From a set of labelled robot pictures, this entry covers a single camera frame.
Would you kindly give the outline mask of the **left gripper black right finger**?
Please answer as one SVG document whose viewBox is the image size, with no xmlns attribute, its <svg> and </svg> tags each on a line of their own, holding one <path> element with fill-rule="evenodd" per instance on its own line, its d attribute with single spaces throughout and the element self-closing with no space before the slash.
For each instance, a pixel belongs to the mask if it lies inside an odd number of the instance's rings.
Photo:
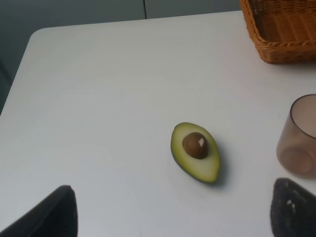
<svg viewBox="0 0 316 237">
<path fill-rule="evenodd" d="M 316 196 L 289 178 L 276 179 L 270 222 L 275 237 L 314 237 Z"/>
</svg>

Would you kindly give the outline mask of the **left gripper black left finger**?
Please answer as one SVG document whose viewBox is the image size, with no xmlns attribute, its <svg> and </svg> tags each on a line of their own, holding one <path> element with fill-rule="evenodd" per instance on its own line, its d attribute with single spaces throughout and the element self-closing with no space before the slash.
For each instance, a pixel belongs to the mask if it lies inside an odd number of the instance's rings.
<svg viewBox="0 0 316 237">
<path fill-rule="evenodd" d="M 0 232 L 2 237 L 77 237 L 75 191 L 69 185 L 54 190 L 33 209 Z"/>
</svg>

